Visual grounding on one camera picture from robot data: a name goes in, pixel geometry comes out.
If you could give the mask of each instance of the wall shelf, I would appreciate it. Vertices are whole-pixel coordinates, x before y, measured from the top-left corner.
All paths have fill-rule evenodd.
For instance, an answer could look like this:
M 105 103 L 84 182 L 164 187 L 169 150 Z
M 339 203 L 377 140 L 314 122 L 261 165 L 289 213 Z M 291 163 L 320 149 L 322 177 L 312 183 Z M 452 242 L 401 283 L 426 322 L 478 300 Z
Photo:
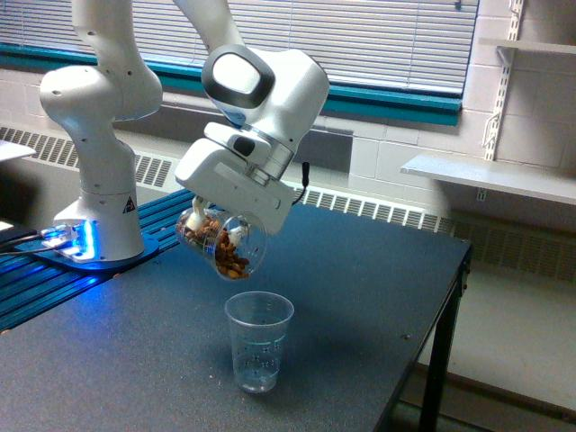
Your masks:
M 0 139 L 0 162 L 5 162 L 6 160 L 17 158 L 25 158 L 26 156 L 31 156 L 34 153 L 36 152 L 29 147 L 13 144 L 12 142 L 2 141 Z
M 458 185 L 576 205 L 576 175 L 455 155 L 414 157 L 400 171 Z
M 556 43 L 532 42 L 527 40 L 506 40 L 491 38 L 480 38 L 480 44 L 492 45 L 500 49 L 507 50 L 576 55 L 576 45 L 559 45 Z

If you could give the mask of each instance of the cable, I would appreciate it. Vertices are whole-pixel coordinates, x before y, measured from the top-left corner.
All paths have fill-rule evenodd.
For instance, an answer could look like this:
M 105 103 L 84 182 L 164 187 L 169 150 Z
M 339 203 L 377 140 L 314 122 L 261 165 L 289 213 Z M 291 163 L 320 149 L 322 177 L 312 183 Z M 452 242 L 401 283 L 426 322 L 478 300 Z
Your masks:
M 55 247 L 44 247 L 42 249 L 33 249 L 33 250 L 24 250 L 22 252 L 17 251 L 17 252 L 3 252 L 0 254 L 0 257 L 8 257 L 8 256 L 13 256 L 13 257 L 18 257 L 20 255 L 30 255 L 30 254 L 39 254 L 40 252 L 50 252 L 51 250 L 58 250 L 58 249 L 63 249 L 63 248 L 68 248 L 70 246 L 69 242 L 64 243 L 62 245 L 58 245 Z
M 299 203 L 301 201 L 301 199 L 304 197 L 304 194 L 306 194 L 306 189 L 308 188 L 309 184 L 310 184 L 310 163 L 303 162 L 302 163 L 302 192 L 301 192 L 300 196 L 292 202 L 292 205 L 296 205 L 297 203 Z
M 20 238 L 16 238 L 14 240 L 10 240 L 10 241 L 6 241 L 5 243 L 0 244 L 0 250 L 1 249 L 6 249 L 9 247 L 13 247 L 13 246 L 18 246 L 21 243 L 26 243 L 27 241 L 33 241 L 33 240 L 38 240 L 41 239 L 42 235 L 41 234 L 33 234 L 31 236 L 25 236 L 25 237 L 20 237 Z

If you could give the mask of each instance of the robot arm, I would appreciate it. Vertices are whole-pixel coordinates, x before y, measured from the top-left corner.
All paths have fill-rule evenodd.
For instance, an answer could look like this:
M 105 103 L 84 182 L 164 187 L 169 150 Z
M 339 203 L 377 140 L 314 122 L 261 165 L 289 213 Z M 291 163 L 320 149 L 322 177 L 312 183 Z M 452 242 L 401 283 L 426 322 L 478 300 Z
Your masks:
M 58 214 L 56 225 L 85 227 L 60 253 L 77 262 L 119 261 L 144 249 L 136 210 L 134 153 L 116 139 L 114 121 L 144 117 L 162 102 L 162 87 L 136 47 L 131 0 L 73 0 L 78 36 L 94 48 L 97 67 L 49 72 L 40 85 L 48 116 L 76 146 L 80 198 Z M 47 246 L 57 247 L 55 239 Z
M 275 234 L 293 200 L 280 179 L 326 102 L 328 77 L 297 49 L 247 48 L 226 0 L 174 1 L 210 52 L 202 70 L 206 94 L 233 125 L 208 124 L 176 180 Z
M 174 3 L 200 34 L 208 52 L 222 45 L 244 44 L 225 0 L 174 0 Z

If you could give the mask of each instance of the dark gray tabletop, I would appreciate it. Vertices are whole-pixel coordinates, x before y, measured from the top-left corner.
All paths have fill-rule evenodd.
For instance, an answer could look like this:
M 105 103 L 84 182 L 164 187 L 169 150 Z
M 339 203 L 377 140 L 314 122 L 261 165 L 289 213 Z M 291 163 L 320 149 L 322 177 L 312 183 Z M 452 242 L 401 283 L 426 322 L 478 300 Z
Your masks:
M 0 337 L 0 431 L 373 430 L 468 249 L 304 206 L 245 282 L 176 247 Z M 296 309 L 259 396 L 233 382 L 223 312 L 251 290 Z

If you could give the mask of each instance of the clear container with nuts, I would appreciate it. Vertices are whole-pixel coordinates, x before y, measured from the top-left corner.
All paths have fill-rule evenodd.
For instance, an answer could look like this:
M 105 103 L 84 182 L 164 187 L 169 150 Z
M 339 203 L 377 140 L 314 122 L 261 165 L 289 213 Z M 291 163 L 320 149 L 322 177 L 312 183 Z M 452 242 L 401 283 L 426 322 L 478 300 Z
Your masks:
M 206 258 L 226 280 L 248 279 L 266 253 L 265 230 L 244 215 L 207 208 L 195 198 L 176 223 L 178 241 Z

